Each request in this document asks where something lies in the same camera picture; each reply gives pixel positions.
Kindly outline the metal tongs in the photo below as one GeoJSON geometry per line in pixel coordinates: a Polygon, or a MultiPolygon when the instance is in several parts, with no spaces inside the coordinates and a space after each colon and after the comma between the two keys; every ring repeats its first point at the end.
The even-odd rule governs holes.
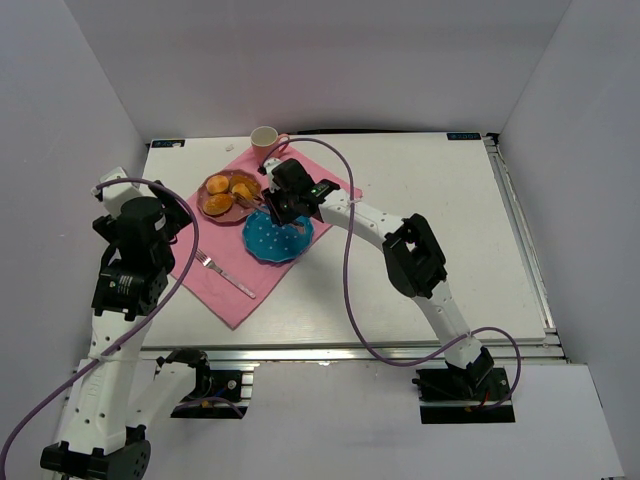
{"type": "MultiPolygon", "coordinates": [[[[241,204],[241,205],[243,205],[245,207],[251,207],[254,210],[257,210],[257,211],[260,211],[260,212],[264,213],[268,218],[271,218],[271,211],[266,206],[264,206],[264,205],[262,205],[260,203],[257,203],[254,200],[248,200],[248,199],[246,199],[245,197],[243,197],[240,194],[234,193],[233,197],[234,197],[234,200],[237,203],[239,203],[239,204],[241,204]]],[[[304,234],[306,232],[305,226],[301,222],[299,222],[297,220],[294,220],[293,222],[289,223],[289,226],[295,228],[296,231],[299,232],[300,234],[304,234]]]]}

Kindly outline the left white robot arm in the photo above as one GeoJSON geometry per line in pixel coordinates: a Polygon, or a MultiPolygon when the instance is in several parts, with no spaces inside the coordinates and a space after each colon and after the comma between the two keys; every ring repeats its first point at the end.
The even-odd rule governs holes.
{"type": "Polygon", "coordinates": [[[69,381],[79,386],[72,416],[59,440],[43,449],[40,466],[66,479],[141,479],[150,462],[150,426],[199,389],[207,365],[197,353],[175,351],[141,396],[130,398],[151,323],[185,279],[168,282],[176,265],[172,247],[197,221],[159,181],[114,174],[94,194],[107,213],[92,227],[107,248],[91,302],[91,345],[86,365],[69,381]]]}

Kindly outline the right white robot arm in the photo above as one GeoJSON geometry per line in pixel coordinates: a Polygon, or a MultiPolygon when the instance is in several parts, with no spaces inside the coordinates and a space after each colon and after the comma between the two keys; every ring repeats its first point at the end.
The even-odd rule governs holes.
{"type": "Polygon", "coordinates": [[[402,218],[371,207],[355,197],[355,188],[314,180],[296,159],[267,159],[259,168],[267,178],[263,198],[278,225],[300,217],[314,218],[347,231],[376,247],[384,257],[392,286],[411,299],[444,348],[454,388],[469,398],[494,366],[488,349],[471,333],[447,281],[445,255],[428,223],[419,214],[402,218]]]}

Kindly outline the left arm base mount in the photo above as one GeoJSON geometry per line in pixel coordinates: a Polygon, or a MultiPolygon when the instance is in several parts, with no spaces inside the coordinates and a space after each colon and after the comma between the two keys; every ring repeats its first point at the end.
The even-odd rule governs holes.
{"type": "Polygon", "coordinates": [[[246,414],[241,396],[241,370],[215,370],[208,355],[192,348],[177,349],[156,359],[155,379],[165,365],[184,364],[194,370],[194,388],[184,396],[171,413],[172,418],[240,419],[246,414]]]}

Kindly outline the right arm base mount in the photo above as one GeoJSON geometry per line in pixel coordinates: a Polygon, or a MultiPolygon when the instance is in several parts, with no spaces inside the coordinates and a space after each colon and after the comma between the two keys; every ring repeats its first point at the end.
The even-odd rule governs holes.
{"type": "Polygon", "coordinates": [[[504,368],[494,368],[476,390],[457,384],[447,369],[416,371],[420,419],[425,425],[510,424],[516,421],[504,368]]]}

